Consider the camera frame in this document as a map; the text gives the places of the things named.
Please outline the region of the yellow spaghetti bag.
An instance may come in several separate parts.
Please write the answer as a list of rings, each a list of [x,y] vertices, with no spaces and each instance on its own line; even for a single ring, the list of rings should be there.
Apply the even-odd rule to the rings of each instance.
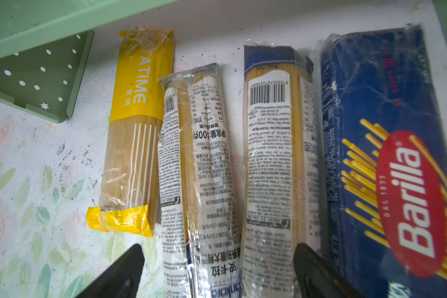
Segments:
[[[158,141],[165,107],[159,78],[173,70],[175,33],[140,26],[120,35],[99,204],[87,210],[86,221],[103,233],[152,237],[160,210]]]

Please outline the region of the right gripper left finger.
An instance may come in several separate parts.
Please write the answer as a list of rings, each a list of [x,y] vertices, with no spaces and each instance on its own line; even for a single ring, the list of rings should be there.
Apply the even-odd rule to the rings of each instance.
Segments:
[[[136,298],[145,257],[142,246],[131,246],[77,298]]]

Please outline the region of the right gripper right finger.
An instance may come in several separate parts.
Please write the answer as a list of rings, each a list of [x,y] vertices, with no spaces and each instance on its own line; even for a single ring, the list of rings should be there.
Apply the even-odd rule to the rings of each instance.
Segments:
[[[302,298],[363,298],[305,243],[299,243],[296,247],[294,269]]]

